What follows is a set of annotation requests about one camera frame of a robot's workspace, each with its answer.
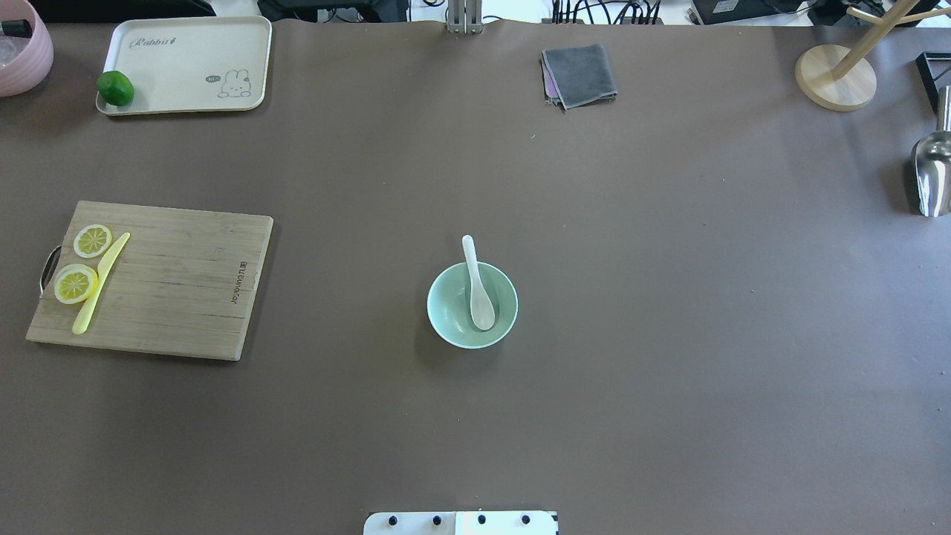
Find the green bowl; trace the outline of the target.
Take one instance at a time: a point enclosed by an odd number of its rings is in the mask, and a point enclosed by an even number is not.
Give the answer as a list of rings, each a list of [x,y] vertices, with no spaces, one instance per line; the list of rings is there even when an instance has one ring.
[[[495,265],[478,262],[478,271],[496,312],[495,325],[479,331],[470,311],[469,272],[465,263],[450,265],[434,281],[427,294],[427,314],[435,333],[456,348],[489,348],[502,341],[516,324],[519,295],[510,278]]]

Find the cream rabbit tray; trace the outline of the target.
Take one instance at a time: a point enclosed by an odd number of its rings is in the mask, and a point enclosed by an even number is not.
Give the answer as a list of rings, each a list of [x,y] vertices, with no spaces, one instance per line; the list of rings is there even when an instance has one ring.
[[[127,106],[96,108],[108,116],[251,111],[264,101],[272,24],[261,15],[136,19],[113,30],[104,71],[125,74]]]

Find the bamboo cutting board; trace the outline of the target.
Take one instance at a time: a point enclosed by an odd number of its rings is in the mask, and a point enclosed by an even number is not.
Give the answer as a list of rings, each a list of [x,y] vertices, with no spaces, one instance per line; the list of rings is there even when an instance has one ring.
[[[62,237],[60,267],[80,262],[89,224],[128,233],[85,333],[78,305],[41,295],[26,338],[78,348],[238,361],[274,220],[266,215],[80,201]]]

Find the single lemon slice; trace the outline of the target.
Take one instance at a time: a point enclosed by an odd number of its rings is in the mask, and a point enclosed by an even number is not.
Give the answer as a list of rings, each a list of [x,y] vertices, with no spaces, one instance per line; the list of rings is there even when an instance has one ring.
[[[74,237],[74,253],[84,259],[104,254],[113,242],[112,231],[104,224],[89,224]]]

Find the front stacked lemon slice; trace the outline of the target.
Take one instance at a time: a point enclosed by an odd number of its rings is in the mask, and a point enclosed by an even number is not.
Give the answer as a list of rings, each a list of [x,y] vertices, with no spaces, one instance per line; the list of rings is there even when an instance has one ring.
[[[65,265],[53,281],[54,296],[65,305],[88,300],[98,288],[99,276],[95,268],[82,263]]]

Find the wooden stand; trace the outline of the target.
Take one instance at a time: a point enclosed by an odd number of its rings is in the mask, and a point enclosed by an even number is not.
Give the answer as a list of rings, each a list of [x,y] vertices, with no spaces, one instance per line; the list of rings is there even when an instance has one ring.
[[[866,55],[894,27],[950,13],[947,7],[911,15],[916,4],[917,1],[896,1],[883,16],[849,7],[847,14],[869,22],[869,30],[852,48],[826,44],[804,52],[794,67],[798,87],[829,111],[859,111],[869,104],[876,92],[877,77]]]

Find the white ceramic spoon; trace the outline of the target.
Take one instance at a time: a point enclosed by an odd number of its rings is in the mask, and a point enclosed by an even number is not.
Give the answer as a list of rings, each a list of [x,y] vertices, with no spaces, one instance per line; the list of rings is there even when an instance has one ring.
[[[471,283],[469,298],[471,319],[479,331],[489,331],[495,325],[496,312],[480,277],[478,254],[473,244],[473,237],[463,235],[461,246]]]

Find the pink ribbed bowl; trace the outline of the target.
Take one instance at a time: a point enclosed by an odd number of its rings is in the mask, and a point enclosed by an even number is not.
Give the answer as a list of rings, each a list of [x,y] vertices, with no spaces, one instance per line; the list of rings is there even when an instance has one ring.
[[[1,97],[5,98],[30,91],[44,81],[51,70],[53,48],[50,31],[30,2],[2,1],[1,15],[3,21],[24,19],[33,28],[23,50],[10,61],[2,61]]]

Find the aluminium frame post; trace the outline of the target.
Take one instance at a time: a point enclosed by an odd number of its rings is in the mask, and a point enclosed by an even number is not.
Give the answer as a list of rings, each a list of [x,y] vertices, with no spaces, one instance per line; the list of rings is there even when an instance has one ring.
[[[447,31],[451,34],[479,34],[483,31],[482,0],[449,0]]]

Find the green lime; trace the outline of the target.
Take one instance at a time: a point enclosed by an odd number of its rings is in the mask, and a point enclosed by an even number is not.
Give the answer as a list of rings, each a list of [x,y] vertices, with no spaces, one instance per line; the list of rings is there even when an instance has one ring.
[[[121,71],[103,72],[97,78],[96,87],[99,96],[110,106],[127,106],[134,101],[134,85]]]

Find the metal scoop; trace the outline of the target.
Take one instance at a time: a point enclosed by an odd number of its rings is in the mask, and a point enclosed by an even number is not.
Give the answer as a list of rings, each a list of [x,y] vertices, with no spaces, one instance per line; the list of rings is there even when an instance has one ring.
[[[938,91],[936,129],[912,149],[918,188],[918,210],[930,218],[950,213],[950,100],[949,87]]]

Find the grey folded cloth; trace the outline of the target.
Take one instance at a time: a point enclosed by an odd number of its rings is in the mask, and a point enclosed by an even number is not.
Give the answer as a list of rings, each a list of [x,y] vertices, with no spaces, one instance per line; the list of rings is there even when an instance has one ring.
[[[564,111],[618,95],[608,51],[600,43],[548,48],[541,52],[540,65],[547,102]]]

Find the yellow plastic knife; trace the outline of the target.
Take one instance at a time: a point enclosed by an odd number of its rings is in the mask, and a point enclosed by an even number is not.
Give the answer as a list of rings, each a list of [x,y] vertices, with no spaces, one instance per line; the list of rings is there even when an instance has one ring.
[[[97,287],[92,292],[92,295],[90,295],[89,298],[84,301],[84,304],[82,304],[82,307],[77,314],[76,319],[74,320],[71,331],[75,335],[81,335],[82,333],[86,332],[86,329],[88,329],[97,302],[102,291],[104,291],[106,281],[108,281],[110,270],[117,261],[117,258],[120,255],[123,247],[125,247],[126,243],[128,243],[130,236],[132,236],[130,233],[123,233],[118,239],[115,239],[113,244],[104,253],[103,257],[99,261],[97,266]]]

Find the white control box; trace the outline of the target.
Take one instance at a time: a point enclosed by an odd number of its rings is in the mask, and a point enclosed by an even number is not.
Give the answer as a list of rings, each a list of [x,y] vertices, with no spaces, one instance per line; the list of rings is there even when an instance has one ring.
[[[363,534],[558,534],[556,512],[546,510],[458,510],[377,512]]]

